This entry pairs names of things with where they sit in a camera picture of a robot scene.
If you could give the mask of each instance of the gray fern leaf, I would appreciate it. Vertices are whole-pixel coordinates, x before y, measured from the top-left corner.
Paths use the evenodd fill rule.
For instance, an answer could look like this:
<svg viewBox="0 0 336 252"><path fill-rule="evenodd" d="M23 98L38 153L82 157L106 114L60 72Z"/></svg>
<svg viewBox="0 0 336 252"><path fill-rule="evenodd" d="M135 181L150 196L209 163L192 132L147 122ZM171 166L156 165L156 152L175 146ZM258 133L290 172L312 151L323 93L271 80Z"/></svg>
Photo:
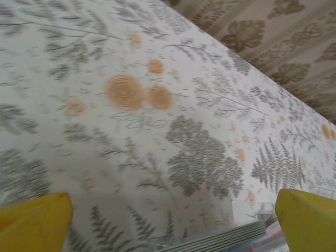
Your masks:
<svg viewBox="0 0 336 252"><path fill-rule="evenodd" d="M38 123L24 115L24 110L19 106L0 103L0 127L15 135L21 134L21 131L36 134Z"/></svg>
<svg viewBox="0 0 336 252"><path fill-rule="evenodd" d="M278 148L271 138L264 142L264 150L259 148L260 159L256 158L253 164L251 177L259 179L266 188L278 193L281 188L295 188L305 182L301 167L301 160L297 159L295 150L291 153L280 142Z"/></svg>
<svg viewBox="0 0 336 252"><path fill-rule="evenodd" d="M88 142L93 138L87 132L87 127L79 123L66 124L63 134L70 142Z"/></svg>
<svg viewBox="0 0 336 252"><path fill-rule="evenodd" d="M70 227L68 237L68 244L73 252L92 252L89 241L84 241L83 237L73 226Z"/></svg>
<svg viewBox="0 0 336 252"><path fill-rule="evenodd" d="M166 229L166 236L174 236L174 220L172 211L167 211L168 215L168 223L167 223L167 229Z"/></svg>
<svg viewBox="0 0 336 252"><path fill-rule="evenodd" d="M134 208L129 207L128 210L131 212L137 226L138 240L144 242L144 246L146 247L146 242L151 238L155 227L152 227L152 224L148 223L147 219L144 219Z"/></svg>
<svg viewBox="0 0 336 252"><path fill-rule="evenodd" d="M251 65L240 58L237 54L235 54L230 49L227 51L228 56L233 60L234 68L238 71L243 73L245 76L248 75L248 72L251 68Z"/></svg>
<svg viewBox="0 0 336 252"><path fill-rule="evenodd" d="M130 252L136 250L136 247L130 247L126 249L132 240L120 240L125 232L118 232L118 226L111 226L112 223L106 221L106 219L101 216L98 206L94 206L92 208L91 220L93 232L96 234L96 239L98 240L97 246L101 251Z"/></svg>
<svg viewBox="0 0 336 252"><path fill-rule="evenodd" d="M42 160L28 161L19 149L0 152L0 190L9 193L7 204L47 195L49 188Z"/></svg>
<svg viewBox="0 0 336 252"><path fill-rule="evenodd" d="M188 228L185 228L184 229L184 232L183 232L183 239L187 238L188 237Z"/></svg>

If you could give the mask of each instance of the gray leaf pattern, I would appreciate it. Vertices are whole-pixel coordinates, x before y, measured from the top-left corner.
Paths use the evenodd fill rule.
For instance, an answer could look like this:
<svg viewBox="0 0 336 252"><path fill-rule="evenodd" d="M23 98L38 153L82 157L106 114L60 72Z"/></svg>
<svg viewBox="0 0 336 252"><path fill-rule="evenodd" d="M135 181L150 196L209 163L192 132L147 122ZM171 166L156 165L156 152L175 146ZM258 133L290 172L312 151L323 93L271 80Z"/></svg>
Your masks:
<svg viewBox="0 0 336 252"><path fill-rule="evenodd" d="M294 149L292 154L280 141L279 147L269 137L268 143L264 142L264 150L260 147L260 157L253 164L251 177L259 179L265 187L276 193L281 188L295 188L305 182L301 167L301 160L296 157Z"/></svg>
<svg viewBox="0 0 336 252"><path fill-rule="evenodd" d="M243 188L243 171L238 161L225 156L225 148L203 129L201 122L177 117L165 137L172 144L180 144L178 155L168 161L170 181L180 186L190 197L205 185L214 196L223 198L232 191L238 196Z"/></svg>
<svg viewBox="0 0 336 252"><path fill-rule="evenodd" d="M24 110L19 106L0 103L0 127L14 135L22 132L36 134L38 123L34 119L26 118Z"/></svg>
<svg viewBox="0 0 336 252"><path fill-rule="evenodd" d="M50 193L47 168L40 159L27 160L19 149L0 152L0 190L8 193L5 205Z"/></svg>
<svg viewBox="0 0 336 252"><path fill-rule="evenodd" d="M335 126L159 0L7 0L0 33L0 199L69 192L65 251L220 232L281 188L336 198Z"/></svg>

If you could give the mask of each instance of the fern print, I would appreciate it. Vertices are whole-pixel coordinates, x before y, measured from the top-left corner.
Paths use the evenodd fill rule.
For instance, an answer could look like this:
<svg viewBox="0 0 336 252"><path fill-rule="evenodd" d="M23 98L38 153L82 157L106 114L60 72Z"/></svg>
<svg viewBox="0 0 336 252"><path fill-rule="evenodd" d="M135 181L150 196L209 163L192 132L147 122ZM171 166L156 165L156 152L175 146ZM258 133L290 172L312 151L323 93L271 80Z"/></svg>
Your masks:
<svg viewBox="0 0 336 252"><path fill-rule="evenodd" d="M122 239L125 232L118 231L118 226L112 226L111 222L106 221L101 216L98 206L92 208L91 220L100 251L131 252L137 249L137 247L129 247L132 240Z"/></svg>
<svg viewBox="0 0 336 252"><path fill-rule="evenodd" d="M137 24L147 35L155 39L166 40L169 34L164 33L154 26L156 23L152 13L144 9L140 4L133 1L116 0L120 7L114 7L116 15L122 21Z"/></svg>
<svg viewBox="0 0 336 252"><path fill-rule="evenodd" d="M87 240L84 241L83 237L73 226L69 230L68 244L73 252L97 252L97 250L91 249L89 242Z"/></svg>
<svg viewBox="0 0 336 252"><path fill-rule="evenodd" d="M165 22L175 35L180 35L192 28L189 20L162 3L161 1L150 0L152 13L162 22Z"/></svg>
<svg viewBox="0 0 336 252"><path fill-rule="evenodd" d="M184 231L183 231L183 239L186 239L188 238L188 228L185 228Z"/></svg>
<svg viewBox="0 0 336 252"><path fill-rule="evenodd" d="M180 44L170 44L163 46L162 48L175 47L181 52L185 53L189 59L195 61L195 55L198 55L204 63L212 62L213 64L221 64L227 70L231 70L231 66L227 60L223 59L222 55L216 53L207 52L207 44L195 45L194 39L188 38L181 41Z"/></svg>
<svg viewBox="0 0 336 252"><path fill-rule="evenodd" d="M125 162L121 163L118 168L119 171L123 171L125 168L131 168L134 171L147 172L149 178L141 181L137 187L138 188L147 188L152 187L159 190L164 190L169 194L169 197L172 199L172 202L178 209L177 201L171 192L170 188L166 185L165 181L162 179L163 172L158 168L157 158L152 152L147 153L147 155L142 158L137 154L137 146L132 141L131 138L127 138L126 150L123 151L123 154L127 156Z"/></svg>
<svg viewBox="0 0 336 252"><path fill-rule="evenodd" d="M181 115L172 121L165 139L180 148L167 164L169 180L181 187L185 196L192 196L203 186L219 199L230 191L238 196L243 188L243 169L236 159L225 156L224 145L210 136L201 122Z"/></svg>
<svg viewBox="0 0 336 252"><path fill-rule="evenodd" d="M327 198L336 200L336 181L322 175L318 168L313 168L314 176L306 179L308 191Z"/></svg>
<svg viewBox="0 0 336 252"><path fill-rule="evenodd" d="M281 188L295 188L305 182L301 167L301 160L296 157L294 148L292 154L280 142L277 146L271 138L268 143L264 142L264 150L259 148L260 157L256 158L253 164L251 177L259 179L266 188L270 188L275 193Z"/></svg>
<svg viewBox="0 0 336 252"><path fill-rule="evenodd" d="M167 211L168 222L167 222L167 229L166 229L166 236L174 236L174 221L172 211Z"/></svg>
<svg viewBox="0 0 336 252"><path fill-rule="evenodd" d="M129 207L132 217L134 218L135 224L138 231L138 241L140 244L138 246L148 248L148 240L155 231L155 227L152 227L151 223L148 223L147 219L143 218L134 208Z"/></svg>
<svg viewBox="0 0 336 252"><path fill-rule="evenodd" d="M0 29L5 36L16 36L26 26L34 26L44 33L45 52L54 62L48 73L58 81L81 72L92 60L101 60L108 54L109 39L129 40L112 35L100 15L81 8L76 1L71 1L71 5L61 0L15 2L15 6L0 5L0 17L4 21Z"/></svg>
<svg viewBox="0 0 336 252"><path fill-rule="evenodd" d="M65 125L63 134L66 135L66 140L69 142L93 142L97 147L96 154L99 158L108 159L123 152L113 144L113 140L100 128L93 128L92 132L89 132L88 128L82 124L70 123Z"/></svg>
<svg viewBox="0 0 336 252"><path fill-rule="evenodd" d="M321 153L320 149L314 144L314 142L308 136L308 132L305 129L299 129L297 126L295 126L295 131L290 128L281 130L280 138L283 142L286 142L291 138L293 144L295 145L298 142L301 148L303 147L304 143L307 143L308 152L310 152L312 149L316 149Z"/></svg>
<svg viewBox="0 0 336 252"><path fill-rule="evenodd" d="M47 168L40 159L27 160L19 149L0 152L0 191L8 193L6 205L50 193Z"/></svg>
<svg viewBox="0 0 336 252"><path fill-rule="evenodd" d="M288 101L288 113L290 114L290 116L288 117L289 121L301 122L303 120L303 117L306 116L307 106L281 86L278 86L278 90L281 99L286 99Z"/></svg>
<svg viewBox="0 0 336 252"><path fill-rule="evenodd" d="M245 76L248 75L251 65L243 60L240 56L238 56L236 53L231 51L230 49L227 50L227 55L233 60L234 68L238 71L244 74Z"/></svg>
<svg viewBox="0 0 336 252"><path fill-rule="evenodd" d="M279 97L274 96L268 89L262 91L259 87L255 86L251 88L250 92L257 96L261 102L267 103L271 109L277 112L285 109L283 101Z"/></svg>
<svg viewBox="0 0 336 252"><path fill-rule="evenodd" d="M211 86L203 78L193 78L199 107L212 110L214 116L235 116L241 121L247 120L256 112L263 117L268 116L258 109L258 102L250 92L234 87L218 70L214 70L212 75L215 79Z"/></svg>
<svg viewBox="0 0 336 252"><path fill-rule="evenodd" d="M25 117L25 111L17 105L0 103L0 127L11 134L20 135L22 132L29 134L38 133L38 123Z"/></svg>

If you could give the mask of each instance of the tablecloth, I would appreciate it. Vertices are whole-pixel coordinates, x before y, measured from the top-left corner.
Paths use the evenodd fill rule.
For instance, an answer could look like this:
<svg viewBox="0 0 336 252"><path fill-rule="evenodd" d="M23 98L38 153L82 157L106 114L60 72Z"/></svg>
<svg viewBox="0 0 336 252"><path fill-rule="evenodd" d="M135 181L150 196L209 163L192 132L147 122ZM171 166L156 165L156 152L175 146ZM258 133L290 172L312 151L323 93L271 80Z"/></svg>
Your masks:
<svg viewBox="0 0 336 252"><path fill-rule="evenodd" d="M5 0L0 29L0 197L68 192L64 251L221 230L281 188L335 196L335 125L160 1Z"/></svg>

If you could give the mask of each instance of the floral tablecloth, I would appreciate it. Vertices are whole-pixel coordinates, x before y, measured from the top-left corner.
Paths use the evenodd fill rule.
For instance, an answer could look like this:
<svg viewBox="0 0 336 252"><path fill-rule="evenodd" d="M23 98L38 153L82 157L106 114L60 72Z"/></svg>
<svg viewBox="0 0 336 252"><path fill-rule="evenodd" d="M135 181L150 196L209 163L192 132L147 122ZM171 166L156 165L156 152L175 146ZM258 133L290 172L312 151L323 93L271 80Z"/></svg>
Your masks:
<svg viewBox="0 0 336 252"><path fill-rule="evenodd" d="M221 230L281 188L335 196L336 127L162 2L5 0L0 29L0 197L68 192L64 251Z"/></svg>

